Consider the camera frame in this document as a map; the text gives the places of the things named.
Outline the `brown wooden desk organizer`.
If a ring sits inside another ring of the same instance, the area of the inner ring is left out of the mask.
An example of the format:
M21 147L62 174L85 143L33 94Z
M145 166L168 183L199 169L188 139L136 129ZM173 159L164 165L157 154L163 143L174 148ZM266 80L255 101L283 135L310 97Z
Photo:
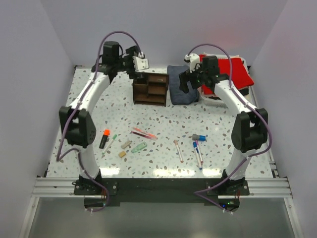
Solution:
M142 78L133 80L133 103L165 107L168 87L168 74L143 73Z

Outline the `orange black highlighter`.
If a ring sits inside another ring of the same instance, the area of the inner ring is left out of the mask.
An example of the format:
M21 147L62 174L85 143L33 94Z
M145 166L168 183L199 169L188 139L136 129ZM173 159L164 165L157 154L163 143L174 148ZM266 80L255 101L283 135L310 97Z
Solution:
M101 141L100 141L100 145L99 145L100 149L104 149L109 135L110 135L110 130L109 129L105 129L104 133L103 133L103 135L101 137Z

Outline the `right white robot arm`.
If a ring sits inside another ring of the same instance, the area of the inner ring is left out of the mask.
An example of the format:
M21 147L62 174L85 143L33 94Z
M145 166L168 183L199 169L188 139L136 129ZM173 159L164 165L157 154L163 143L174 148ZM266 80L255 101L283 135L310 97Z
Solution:
M203 85L210 88L219 97L235 117L231 133L234 151L231 160L223 171L221 181L204 192L215 190L227 195L233 194L243 186L245 173L251 158L258 155L258 150L268 138L268 113L258 109L237 90L233 81L232 60L229 59L229 72L221 73L216 56L201 58L197 54L184 57L189 69L179 74L180 90L189 92L188 83L193 88Z

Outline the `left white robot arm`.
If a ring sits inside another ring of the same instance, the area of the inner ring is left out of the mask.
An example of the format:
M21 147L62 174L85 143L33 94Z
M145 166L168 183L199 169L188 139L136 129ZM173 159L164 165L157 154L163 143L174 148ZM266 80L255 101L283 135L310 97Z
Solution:
M78 97L69 106L59 109L61 142L67 141L71 145L69 152L77 154L80 168L79 178L73 182L76 195L107 196L93 149L97 129L92 112L104 90L119 72L126 72L129 78L135 79L143 76L143 70L147 68L148 60L138 45L123 50L118 42L106 41Z

